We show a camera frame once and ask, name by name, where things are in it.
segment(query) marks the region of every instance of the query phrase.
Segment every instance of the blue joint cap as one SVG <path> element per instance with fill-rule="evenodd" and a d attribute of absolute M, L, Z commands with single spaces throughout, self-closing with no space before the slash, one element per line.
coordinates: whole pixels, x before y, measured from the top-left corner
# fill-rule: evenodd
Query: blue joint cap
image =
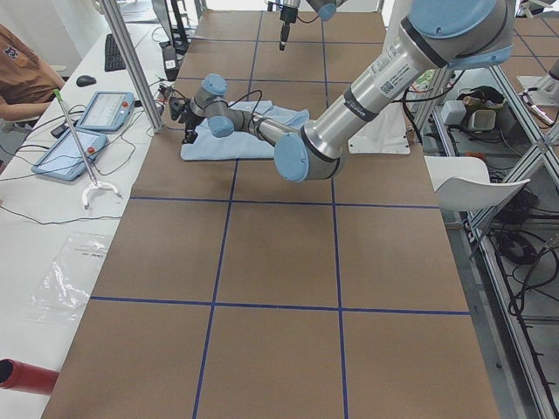
<path fill-rule="evenodd" d="M 475 28 L 493 11 L 497 0 L 416 0 L 409 19 L 429 38 L 455 38 Z"/>
<path fill-rule="evenodd" d="M 318 16 L 324 22 L 327 22 L 332 18 L 333 15 L 335 15 L 335 4 L 334 3 L 324 4 L 322 7 L 318 9 L 316 13 L 318 13 Z"/>
<path fill-rule="evenodd" d="M 202 82 L 202 87 L 216 96 L 225 96 L 227 93 L 227 81 L 219 74 L 208 74 Z"/>
<path fill-rule="evenodd" d="M 233 134 L 235 127 L 233 121 L 224 116 L 212 116 L 208 118 L 208 127 L 214 137 L 223 138 Z"/>
<path fill-rule="evenodd" d="M 513 46 L 510 45 L 496 51 L 485 52 L 471 57 L 457 58 L 448 63 L 448 68 L 449 70 L 471 70 L 473 68 L 502 64 L 508 60 L 512 50 Z"/>
<path fill-rule="evenodd" d="M 307 147 L 296 133 L 282 136 L 273 150 L 273 162 L 279 174 L 291 182 L 307 179 L 310 161 Z"/>

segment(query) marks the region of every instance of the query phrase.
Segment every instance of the red cylinder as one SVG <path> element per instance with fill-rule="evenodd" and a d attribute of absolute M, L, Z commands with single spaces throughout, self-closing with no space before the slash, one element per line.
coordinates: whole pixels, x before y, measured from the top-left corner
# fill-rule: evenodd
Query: red cylinder
<path fill-rule="evenodd" d="M 0 388 L 50 395 L 59 373 L 25 364 L 21 361 L 0 361 Z"/>

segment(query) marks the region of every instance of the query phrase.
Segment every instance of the robotic manipulator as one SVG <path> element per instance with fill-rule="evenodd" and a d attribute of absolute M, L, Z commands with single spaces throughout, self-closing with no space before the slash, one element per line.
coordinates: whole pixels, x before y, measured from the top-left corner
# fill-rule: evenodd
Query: robotic manipulator
<path fill-rule="evenodd" d="M 336 13 L 337 8 L 347 1 L 348 0 L 307 0 L 307 3 L 313 8 L 319 18 L 326 22 Z M 279 35 L 279 49 L 281 51 L 286 49 L 286 43 L 289 39 L 289 25 L 297 21 L 299 6 L 300 0 L 285 0 L 281 6 L 281 12 L 279 13 L 279 20 L 283 22 Z"/>
<path fill-rule="evenodd" d="M 272 144 L 275 167 L 288 181 L 328 179 L 342 169 L 347 141 L 426 70 L 481 68 L 508 59 L 513 24 L 514 0 L 415 0 L 397 40 L 300 130 L 229 108 L 227 83 L 216 74 L 193 98 L 174 98 L 171 117 L 185 124 L 185 143 L 194 142 L 196 127 L 207 118 L 217 137 L 240 131 Z"/>

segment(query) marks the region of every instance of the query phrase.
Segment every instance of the black keyboard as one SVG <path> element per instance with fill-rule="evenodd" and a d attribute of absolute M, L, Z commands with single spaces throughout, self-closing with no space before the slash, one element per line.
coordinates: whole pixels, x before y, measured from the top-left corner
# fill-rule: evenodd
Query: black keyboard
<path fill-rule="evenodd" d="M 105 38 L 105 71 L 115 72 L 117 70 L 124 70 L 126 65 L 122 59 L 119 47 L 114 40 L 112 33 L 109 33 Z"/>

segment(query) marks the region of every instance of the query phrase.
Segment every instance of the label on robot arm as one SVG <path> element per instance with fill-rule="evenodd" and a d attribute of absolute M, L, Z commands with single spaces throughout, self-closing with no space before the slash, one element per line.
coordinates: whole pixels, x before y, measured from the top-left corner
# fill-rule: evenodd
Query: label on robot arm
<path fill-rule="evenodd" d="M 389 99 L 394 99 L 418 74 L 418 70 L 411 63 L 400 59 L 401 57 L 394 45 L 391 45 L 370 67 L 375 76 L 375 84 Z"/>

